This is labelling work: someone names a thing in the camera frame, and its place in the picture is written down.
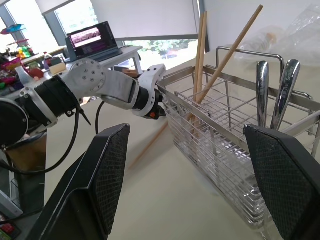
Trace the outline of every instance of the wire dish rack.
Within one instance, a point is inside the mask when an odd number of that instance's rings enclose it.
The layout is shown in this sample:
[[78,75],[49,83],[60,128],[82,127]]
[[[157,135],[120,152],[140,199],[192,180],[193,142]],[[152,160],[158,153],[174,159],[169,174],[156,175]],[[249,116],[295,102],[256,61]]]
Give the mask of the wire dish rack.
[[[204,67],[203,86],[215,69]],[[174,143],[252,229],[264,231],[263,227],[272,218],[258,188],[243,134],[246,124],[258,125],[256,84],[222,73],[199,105],[193,101],[194,74],[195,67],[189,67],[158,83],[165,95],[165,111]],[[277,89],[269,88],[267,126],[277,94]],[[292,95],[280,131],[296,137],[315,157],[320,135],[319,127],[315,131],[320,103],[304,95],[301,92]]]

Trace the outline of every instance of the laptop screen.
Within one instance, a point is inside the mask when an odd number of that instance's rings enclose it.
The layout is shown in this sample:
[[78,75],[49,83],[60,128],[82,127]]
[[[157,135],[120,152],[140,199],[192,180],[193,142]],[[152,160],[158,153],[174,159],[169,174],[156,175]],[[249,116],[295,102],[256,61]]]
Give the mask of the laptop screen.
[[109,23],[103,22],[68,33],[77,59],[81,59],[105,50],[118,48]]

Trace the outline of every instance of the plastic bag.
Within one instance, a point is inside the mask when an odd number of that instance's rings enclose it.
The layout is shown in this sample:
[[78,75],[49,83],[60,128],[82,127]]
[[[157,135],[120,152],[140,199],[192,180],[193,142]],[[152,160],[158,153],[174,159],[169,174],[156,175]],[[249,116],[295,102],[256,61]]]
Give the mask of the plastic bag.
[[[270,26],[244,41],[239,49],[278,54],[286,61],[297,59],[305,66],[320,66],[320,6],[310,5],[287,28]],[[255,63],[259,57],[237,53],[236,59]]]

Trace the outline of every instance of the white wall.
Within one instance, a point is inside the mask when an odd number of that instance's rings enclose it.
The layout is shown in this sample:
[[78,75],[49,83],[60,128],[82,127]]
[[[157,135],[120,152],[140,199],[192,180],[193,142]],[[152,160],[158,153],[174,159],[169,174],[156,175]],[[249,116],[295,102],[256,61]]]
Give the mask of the white wall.
[[210,50],[233,44],[260,4],[264,8],[246,38],[267,26],[287,28],[312,3],[320,0],[204,0]]

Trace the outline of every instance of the robotic hand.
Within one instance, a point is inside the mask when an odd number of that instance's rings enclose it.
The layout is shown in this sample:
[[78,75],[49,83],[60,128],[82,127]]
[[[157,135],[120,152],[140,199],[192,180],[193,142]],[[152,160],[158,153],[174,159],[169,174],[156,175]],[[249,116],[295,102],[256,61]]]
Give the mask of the robotic hand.
[[25,134],[32,136],[53,127],[63,114],[74,115],[74,109],[90,124],[80,107],[83,97],[100,97],[108,104],[132,110],[136,116],[157,120],[165,112],[159,106],[163,97],[155,87],[165,72],[164,64],[154,65],[137,81],[94,60],[81,59],[68,73],[35,88],[25,87],[15,101],[0,98],[0,147],[15,144]]

